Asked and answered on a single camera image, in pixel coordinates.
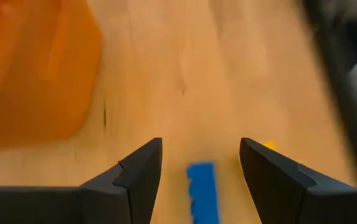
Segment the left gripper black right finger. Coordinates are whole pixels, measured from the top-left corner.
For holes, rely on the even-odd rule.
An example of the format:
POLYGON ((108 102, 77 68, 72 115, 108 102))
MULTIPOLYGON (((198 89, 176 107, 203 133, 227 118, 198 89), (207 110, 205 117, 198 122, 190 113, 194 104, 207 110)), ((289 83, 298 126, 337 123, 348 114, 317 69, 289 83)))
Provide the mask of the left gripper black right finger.
POLYGON ((239 156, 262 224, 357 224, 357 188, 250 138, 239 156))

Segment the orange plastic bin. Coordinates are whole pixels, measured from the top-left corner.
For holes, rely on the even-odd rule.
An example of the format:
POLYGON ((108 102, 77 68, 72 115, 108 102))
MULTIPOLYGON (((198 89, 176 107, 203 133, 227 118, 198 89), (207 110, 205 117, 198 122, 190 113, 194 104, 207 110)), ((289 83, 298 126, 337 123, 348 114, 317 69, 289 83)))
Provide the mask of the orange plastic bin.
POLYGON ((101 43, 88 0, 0 0, 0 148, 81 128, 101 43))

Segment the blue rectangular block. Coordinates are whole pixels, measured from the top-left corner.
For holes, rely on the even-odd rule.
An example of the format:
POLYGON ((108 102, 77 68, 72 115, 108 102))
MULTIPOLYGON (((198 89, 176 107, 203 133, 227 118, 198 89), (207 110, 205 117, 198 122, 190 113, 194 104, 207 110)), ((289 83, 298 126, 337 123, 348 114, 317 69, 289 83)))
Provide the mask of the blue rectangular block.
POLYGON ((193 224, 219 224, 214 164, 199 162, 186 169, 193 224))

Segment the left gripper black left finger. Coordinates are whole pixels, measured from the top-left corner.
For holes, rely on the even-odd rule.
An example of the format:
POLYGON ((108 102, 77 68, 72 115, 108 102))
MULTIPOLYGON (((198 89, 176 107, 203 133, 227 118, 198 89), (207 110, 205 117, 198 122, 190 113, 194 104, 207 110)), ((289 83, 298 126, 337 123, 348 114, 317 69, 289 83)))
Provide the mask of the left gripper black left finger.
POLYGON ((150 224, 162 139, 76 187, 0 186, 0 224, 150 224))

